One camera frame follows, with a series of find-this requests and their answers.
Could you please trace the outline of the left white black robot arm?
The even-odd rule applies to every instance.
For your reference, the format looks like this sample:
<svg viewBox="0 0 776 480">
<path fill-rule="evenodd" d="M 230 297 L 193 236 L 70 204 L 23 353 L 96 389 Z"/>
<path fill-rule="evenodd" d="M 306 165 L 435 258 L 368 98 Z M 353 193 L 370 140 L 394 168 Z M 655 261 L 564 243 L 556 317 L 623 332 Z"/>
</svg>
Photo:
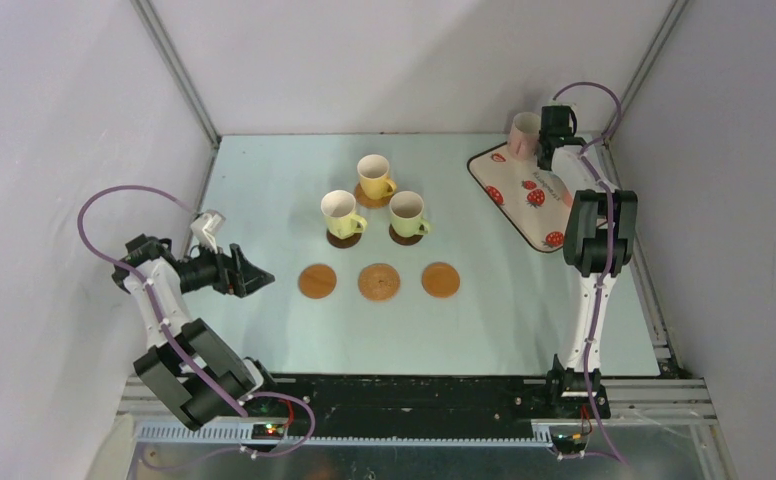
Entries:
<svg viewBox="0 0 776 480">
<path fill-rule="evenodd" d="M 141 234 L 127 243 L 112 275 L 137 302 L 145 325 L 146 351 L 133 363 L 136 375 L 191 431 L 220 416 L 241 416 L 243 405 L 256 416 L 272 414 L 280 390 L 271 374 L 193 317 L 183 296 L 211 288 L 245 298 L 272 284 L 274 276 L 249 262 L 237 244 L 228 253 L 201 248 L 182 259 L 171 247 L 167 238 Z"/>
</svg>

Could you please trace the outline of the yellow mug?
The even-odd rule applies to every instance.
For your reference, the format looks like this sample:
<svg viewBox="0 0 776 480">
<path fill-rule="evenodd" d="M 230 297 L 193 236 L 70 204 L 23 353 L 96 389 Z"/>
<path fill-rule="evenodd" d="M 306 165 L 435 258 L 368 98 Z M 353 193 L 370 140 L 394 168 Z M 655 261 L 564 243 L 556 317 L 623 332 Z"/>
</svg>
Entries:
<svg viewBox="0 0 776 480">
<path fill-rule="evenodd" d="M 390 162 L 386 157 L 366 155 L 358 161 L 356 170 L 359 184 L 368 197 L 378 199 L 396 192 L 397 184 L 390 176 Z"/>
</svg>

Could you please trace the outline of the green mug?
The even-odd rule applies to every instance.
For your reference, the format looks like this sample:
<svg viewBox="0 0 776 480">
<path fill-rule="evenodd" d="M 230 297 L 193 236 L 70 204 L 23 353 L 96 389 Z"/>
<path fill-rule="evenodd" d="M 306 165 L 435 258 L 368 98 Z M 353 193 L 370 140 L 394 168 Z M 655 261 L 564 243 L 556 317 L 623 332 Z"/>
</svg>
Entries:
<svg viewBox="0 0 776 480">
<path fill-rule="evenodd" d="M 402 238 L 427 235 L 431 226 L 424 218 L 423 198 L 412 191 L 394 194 L 389 202 L 391 227 Z"/>
</svg>

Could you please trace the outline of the woven rattan coaster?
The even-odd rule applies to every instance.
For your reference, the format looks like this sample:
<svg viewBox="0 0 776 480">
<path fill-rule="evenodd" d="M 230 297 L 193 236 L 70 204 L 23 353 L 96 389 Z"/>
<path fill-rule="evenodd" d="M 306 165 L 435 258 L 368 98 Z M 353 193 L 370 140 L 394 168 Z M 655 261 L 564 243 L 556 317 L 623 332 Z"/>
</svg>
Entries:
<svg viewBox="0 0 776 480">
<path fill-rule="evenodd" d="M 353 195 L 357 203 L 367 209 L 380 209 L 387 206 L 390 203 L 391 198 L 394 196 L 393 192 L 389 192 L 387 196 L 373 199 L 368 197 L 360 184 L 355 185 Z"/>
<path fill-rule="evenodd" d="M 400 284 L 400 275 L 397 270 L 385 263 L 375 263 L 364 267 L 357 281 L 361 295 L 374 302 L 392 299 L 398 293 Z"/>
</svg>

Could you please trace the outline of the dark wooden coaster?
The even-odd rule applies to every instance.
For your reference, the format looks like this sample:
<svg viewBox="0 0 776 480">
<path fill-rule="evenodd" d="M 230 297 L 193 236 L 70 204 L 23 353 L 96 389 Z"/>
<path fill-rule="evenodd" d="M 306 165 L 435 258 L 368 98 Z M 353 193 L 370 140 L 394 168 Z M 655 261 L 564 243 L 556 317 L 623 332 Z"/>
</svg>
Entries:
<svg viewBox="0 0 776 480">
<path fill-rule="evenodd" d="M 362 233 L 357 232 L 346 238 L 339 238 L 334 235 L 329 229 L 326 230 L 326 240 L 335 248 L 347 249 L 355 246 L 361 239 Z"/>
<path fill-rule="evenodd" d="M 410 231 L 408 236 L 403 236 L 394 228 L 393 225 L 389 226 L 389 236 L 391 240 L 401 246 L 415 245 L 419 243 L 427 233 L 428 230 L 425 227 L 419 226 L 414 231 Z"/>
</svg>

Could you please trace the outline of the yellow-green mug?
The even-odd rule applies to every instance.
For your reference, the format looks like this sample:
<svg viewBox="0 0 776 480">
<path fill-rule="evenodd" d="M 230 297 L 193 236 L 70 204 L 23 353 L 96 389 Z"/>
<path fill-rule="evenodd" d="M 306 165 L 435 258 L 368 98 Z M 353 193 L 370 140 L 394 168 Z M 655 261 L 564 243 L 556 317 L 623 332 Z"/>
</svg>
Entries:
<svg viewBox="0 0 776 480">
<path fill-rule="evenodd" d="M 320 209 L 328 232 L 340 240 L 361 234 L 368 226 L 367 220 L 357 213 L 357 200 L 351 192 L 334 190 L 325 194 Z"/>
</svg>

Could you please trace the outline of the pink mug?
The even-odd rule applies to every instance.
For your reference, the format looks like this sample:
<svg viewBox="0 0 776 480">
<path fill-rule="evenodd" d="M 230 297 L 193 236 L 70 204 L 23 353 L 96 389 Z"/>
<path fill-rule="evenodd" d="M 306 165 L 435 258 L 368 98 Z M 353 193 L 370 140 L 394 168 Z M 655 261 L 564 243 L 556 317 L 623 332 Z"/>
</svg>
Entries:
<svg viewBox="0 0 776 480">
<path fill-rule="evenodd" d="M 507 147 L 517 160 L 534 157 L 539 145 L 541 116 L 533 112 L 521 112 L 512 119 Z"/>
</svg>

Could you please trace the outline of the light wooden coaster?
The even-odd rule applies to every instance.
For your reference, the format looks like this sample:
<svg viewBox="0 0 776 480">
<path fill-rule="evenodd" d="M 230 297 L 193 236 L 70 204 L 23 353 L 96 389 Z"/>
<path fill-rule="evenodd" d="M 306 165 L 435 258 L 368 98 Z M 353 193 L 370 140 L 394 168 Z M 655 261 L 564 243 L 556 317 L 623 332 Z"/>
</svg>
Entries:
<svg viewBox="0 0 776 480">
<path fill-rule="evenodd" d="M 434 262 L 422 272 L 421 284 L 427 294 L 435 298 L 449 298 L 461 286 L 458 271 L 445 262 Z"/>
<path fill-rule="evenodd" d="M 299 291 L 307 298 L 322 299 L 336 288 L 337 275 L 326 264 L 313 264 L 306 267 L 298 277 Z"/>
</svg>

